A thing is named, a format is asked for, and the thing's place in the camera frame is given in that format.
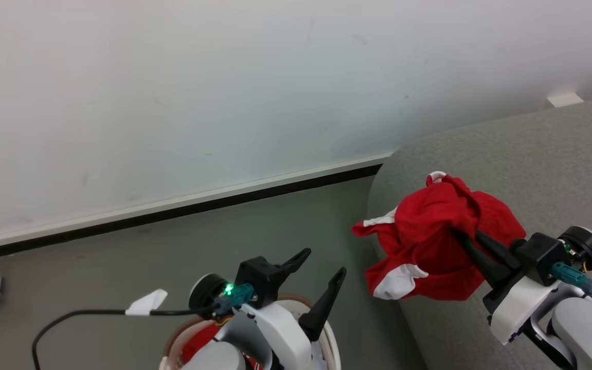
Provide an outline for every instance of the gray couch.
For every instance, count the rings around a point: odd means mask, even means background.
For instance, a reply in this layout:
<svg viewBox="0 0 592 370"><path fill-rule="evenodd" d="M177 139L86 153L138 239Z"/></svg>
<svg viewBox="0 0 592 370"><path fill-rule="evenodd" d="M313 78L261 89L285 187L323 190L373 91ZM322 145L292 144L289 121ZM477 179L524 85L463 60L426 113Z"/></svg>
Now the gray couch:
<svg viewBox="0 0 592 370"><path fill-rule="evenodd" d="M369 217L384 215L422 188L432 171L498 197L529 235L557 236L571 225L592 229L592 101L409 143L376 175ZM383 258L376 239L374 246ZM399 302L429 370L556 368L524 335L507 346L492 337L481 302L488 291L484 283L466 302Z"/></svg>

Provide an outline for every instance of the laundry basket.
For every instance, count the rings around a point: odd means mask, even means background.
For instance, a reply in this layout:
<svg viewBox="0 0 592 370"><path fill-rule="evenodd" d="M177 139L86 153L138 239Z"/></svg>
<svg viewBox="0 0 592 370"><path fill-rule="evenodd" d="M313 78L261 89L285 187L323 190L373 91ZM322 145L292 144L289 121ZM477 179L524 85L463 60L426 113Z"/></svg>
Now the laundry basket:
<svg viewBox="0 0 592 370"><path fill-rule="evenodd" d="M302 314L309 312L312 307L312 303L309 300L298 295L282 295L278 298L277 304L290 311L296 320ZM212 321L204 321L197 318L175 330L166 346L159 370L180 370L183 366L181 364L181 349L184 347L184 344L196 333L211 325L211 323ZM324 330L321 332L321 337L319 337L319 344L321 345L328 370L341 370L338 345L333 330L327 321L326 325L324 325Z"/></svg>

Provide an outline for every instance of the baseboard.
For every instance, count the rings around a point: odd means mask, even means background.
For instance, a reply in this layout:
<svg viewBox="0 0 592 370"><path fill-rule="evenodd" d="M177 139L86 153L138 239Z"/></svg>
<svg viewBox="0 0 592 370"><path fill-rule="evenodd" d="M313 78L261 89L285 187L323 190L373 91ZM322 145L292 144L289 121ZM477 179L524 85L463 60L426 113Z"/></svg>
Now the baseboard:
<svg viewBox="0 0 592 370"><path fill-rule="evenodd" d="M234 187L210 190L190 196L76 218L35 229L1 234L0 256L169 218L233 206L247 201L372 176L376 174L381 164L390 154L364 157L330 166L242 183Z"/></svg>

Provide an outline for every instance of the white wall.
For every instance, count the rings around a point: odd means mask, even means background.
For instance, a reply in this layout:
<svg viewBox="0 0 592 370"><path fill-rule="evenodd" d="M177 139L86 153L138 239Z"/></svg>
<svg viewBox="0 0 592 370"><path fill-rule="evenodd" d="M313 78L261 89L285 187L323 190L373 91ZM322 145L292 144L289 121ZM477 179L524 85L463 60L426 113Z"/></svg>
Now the white wall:
<svg viewBox="0 0 592 370"><path fill-rule="evenodd" d="M592 1L0 0L0 234L574 90L592 97Z"/></svg>

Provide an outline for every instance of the black baseboard strip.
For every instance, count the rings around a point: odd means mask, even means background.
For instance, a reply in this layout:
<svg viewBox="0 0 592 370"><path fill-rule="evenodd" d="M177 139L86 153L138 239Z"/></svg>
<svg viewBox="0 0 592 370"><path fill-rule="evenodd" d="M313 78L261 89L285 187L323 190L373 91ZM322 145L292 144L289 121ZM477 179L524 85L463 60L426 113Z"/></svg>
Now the black baseboard strip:
<svg viewBox="0 0 592 370"><path fill-rule="evenodd" d="M171 218L193 215L193 213L200 213L205 211L211 211L212 209L234 206L236 204L242 204L248 201L265 199L268 197L275 197L282 194L299 192L301 190L324 187L326 185L331 185L333 183L355 180L357 178L367 176L374 176L378 172L380 166L380 164L376 164L374 166L368 166L361 169L345 171L333 175L321 176L317 178L312 178L310 180L287 183L286 185L281 185L279 187L257 190L254 192L239 194L237 196L224 197L221 199L215 199L198 204L192 204L190 206L169 209L167 211L160 211L156 213L150 213L148 215L130 217L126 218L125 220L118 220L111 223L104 223L101 225L85 227L84 229L66 231L61 232L59 234L36 237L35 239L29 239L21 242L6 244L0 246L0 257L4 255L19 253L21 251L32 250L44 246L50 246L51 244L73 241L74 239L81 239L82 237L105 234L107 232L127 229L129 227L136 227L140 225L155 223L158 221L169 220Z"/></svg>

